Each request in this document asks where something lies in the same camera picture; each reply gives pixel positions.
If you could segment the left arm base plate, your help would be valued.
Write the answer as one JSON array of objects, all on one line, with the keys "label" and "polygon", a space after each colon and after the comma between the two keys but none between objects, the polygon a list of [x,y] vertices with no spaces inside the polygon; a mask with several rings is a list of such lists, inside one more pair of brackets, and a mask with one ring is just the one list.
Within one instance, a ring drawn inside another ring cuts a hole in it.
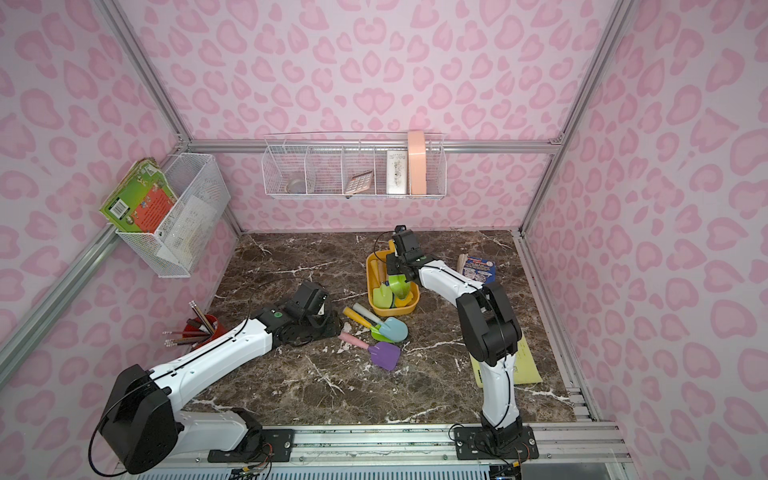
[{"label": "left arm base plate", "polygon": [[210,450],[208,463],[260,464],[265,460],[288,462],[295,438],[294,429],[257,427],[230,450]]}]

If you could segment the purple shovel pink handle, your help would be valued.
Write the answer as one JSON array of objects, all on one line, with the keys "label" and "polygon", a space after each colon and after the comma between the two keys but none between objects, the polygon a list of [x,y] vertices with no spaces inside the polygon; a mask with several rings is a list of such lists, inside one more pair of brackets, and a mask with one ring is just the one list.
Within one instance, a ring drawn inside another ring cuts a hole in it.
[{"label": "purple shovel pink handle", "polygon": [[396,345],[387,342],[378,342],[370,345],[346,332],[341,332],[338,338],[343,342],[366,350],[370,355],[371,361],[376,366],[387,371],[395,370],[401,354],[401,350]]}]

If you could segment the green shovel pair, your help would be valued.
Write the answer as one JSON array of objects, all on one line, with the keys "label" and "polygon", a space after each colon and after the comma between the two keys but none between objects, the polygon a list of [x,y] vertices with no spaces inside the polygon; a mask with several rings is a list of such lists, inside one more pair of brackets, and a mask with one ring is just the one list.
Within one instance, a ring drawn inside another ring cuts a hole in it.
[{"label": "green shovel pair", "polygon": [[379,309],[391,309],[394,307],[393,293],[387,282],[382,282],[379,287],[373,289],[373,305]]}]

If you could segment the large green shovel yellow handle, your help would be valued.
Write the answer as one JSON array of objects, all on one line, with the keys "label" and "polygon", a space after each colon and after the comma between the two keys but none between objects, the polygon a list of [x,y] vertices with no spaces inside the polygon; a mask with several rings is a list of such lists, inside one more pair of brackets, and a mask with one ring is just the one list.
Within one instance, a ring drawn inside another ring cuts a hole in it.
[{"label": "large green shovel yellow handle", "polygon": [[411,292],[411,287],[405,274],[389,275],[388,284],[393,295],[398,299],[405,299]]}]

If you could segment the light blue shovel white handle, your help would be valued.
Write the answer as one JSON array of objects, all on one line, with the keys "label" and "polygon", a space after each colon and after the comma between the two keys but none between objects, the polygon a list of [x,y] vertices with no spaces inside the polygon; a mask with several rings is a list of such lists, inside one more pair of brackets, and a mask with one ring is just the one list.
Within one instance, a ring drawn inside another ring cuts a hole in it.
[{"label": "light blue shovel white handle", "polygon": [[374,315],[368,309],[355,303],[352,309],[368,320],[379,333],[392,340],[392,343],[398,343],[404,341],[408,337],[408,327],[401,320],[388,317],[386,320],[381,320],[378,316]]}]

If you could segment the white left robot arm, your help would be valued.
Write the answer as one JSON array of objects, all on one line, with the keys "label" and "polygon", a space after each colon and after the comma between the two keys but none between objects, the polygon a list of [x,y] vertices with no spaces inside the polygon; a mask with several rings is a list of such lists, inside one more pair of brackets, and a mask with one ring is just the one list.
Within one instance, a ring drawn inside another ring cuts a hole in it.
[{"label": "white left robot arm", "polygon": [[329,292],[305,282],[292,297],[265,305],[175,360],[150,369],[138,364],[124,369],[93,433],[106,441],[129,474],[194,452],[207,452],[214,463],[271,462],[279,445],[249,411],[187,412],[185,406],[222,377],[277,347],[303,346],[341,330]]}]

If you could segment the yellow plastic shovel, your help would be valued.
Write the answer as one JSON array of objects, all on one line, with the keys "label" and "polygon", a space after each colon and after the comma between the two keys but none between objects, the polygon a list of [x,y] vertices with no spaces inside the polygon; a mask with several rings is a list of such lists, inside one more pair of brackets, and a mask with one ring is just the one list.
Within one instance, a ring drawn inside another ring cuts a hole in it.
[{"label": "yellow plastic shovel", "polygon": [[404,308],[411,304],[413,301],[413,293],[409,292],[405,297],[400,298],[397,295],[393,296],[394,300],[394,307],[395,308]]}]

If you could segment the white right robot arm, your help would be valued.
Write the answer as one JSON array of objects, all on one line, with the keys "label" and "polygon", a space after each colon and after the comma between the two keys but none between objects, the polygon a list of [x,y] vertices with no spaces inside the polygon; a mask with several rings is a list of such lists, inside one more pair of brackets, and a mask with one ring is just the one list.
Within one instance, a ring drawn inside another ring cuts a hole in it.
[{"label": "white right robot arm", "polygon": [[403,297],[415,283],[457,309],[464,344],[481,369],[481,438],[488,446],[511,443],[523,433],[514,392],[522,329],[504,288],[497,281],[472,280],[423,252],[416,234],[404,225],[394,228],[392,241],[394,250],[386,255],[390,288]]}]

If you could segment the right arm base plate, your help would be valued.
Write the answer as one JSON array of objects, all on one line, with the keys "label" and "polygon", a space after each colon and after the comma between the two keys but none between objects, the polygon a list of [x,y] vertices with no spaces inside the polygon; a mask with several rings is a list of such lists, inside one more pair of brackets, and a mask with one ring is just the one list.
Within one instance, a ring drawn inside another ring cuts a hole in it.
[{"label": "right arm base plate", "polygon": [[500,430],[454,425],[448,435],[459,460],[496,459],[521,464],[540,456],[533,429],[527,425],[510,425]]}]

